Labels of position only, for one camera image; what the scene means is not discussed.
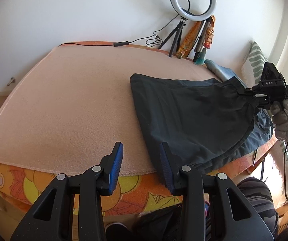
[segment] teal tassel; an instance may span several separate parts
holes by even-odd
[[[199,57],[197,58],[196,62],[194,62],[194,63],[197,65],[204,64],[205,56],[206,56],[206,48],[204,47],[203,50],[201,51]]]

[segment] green striped pillow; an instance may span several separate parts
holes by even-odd
[[[256,42],[252,43],[247,59],[242,66],[243,79],[249,88],[260,82],[265,62],[267,59],[260,46]]]

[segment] black tripod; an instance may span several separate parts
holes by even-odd
[[[174,28],[174,30],[171,31],[171,33],[166,37],[166,39],[161,43],[161,45],[159,46],[158,49],[161,49],[164,44],[172,37],[172,35],[176,32],[175,37],[174,37],[174,41],[172,43],[172,47],[169,53],[169,57],[172,57],[173,53],[174,53],[174,49],[175,49],[175,45],[176,46],[176,51],[178,51],[178,49],[180,48],[180,42],[181,42],[181,37],[182,37],[182,29],[183,27],[186,25],[184,23],[184,21],[186,21],[186,19],[182,18],[183,20],[181,20],[179,22],[179,24],[177,25],[177,27]]]

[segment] metal rivet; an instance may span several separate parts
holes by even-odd
[[[58,174],[56,178],[57,178],[58,180],[63,180],[65,177],[66,177],[66,175],[63,174],[63,173],[61,173],[61,174]]]
[[[94,172],[100,172],[102,170],[102,167],[101,166],[95,166],[95,167],[92,168],[92,170]]]
[[[219,179],[227,179],[227,175],[224,173],[219,173]]]
[[[182,170],[185,172],[189,172],[189,171],[191,171],[191,167],[188,165],[184,165],[184,166],[182,166]]]

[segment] light blue fabric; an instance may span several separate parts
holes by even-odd
[[[229,80],[233,76],[237,77],[236,73],[229,68],[225,68],[217,65],[213,61],[206,60],[205,64],[207,68],[213,72],[223,82]],[[273,123],[270,116],[265,109],[260,109],[257,116],[254,118],[254,129],[246,139],[246,141],[230,155],[223,156],[213,159],[212,162],[206,162],[196,167],[202,173],[209,173],[215,169],[223,167],[225,164],[240,158],[246,154],[255,151],[257,148],[268,142],[273,135]]]

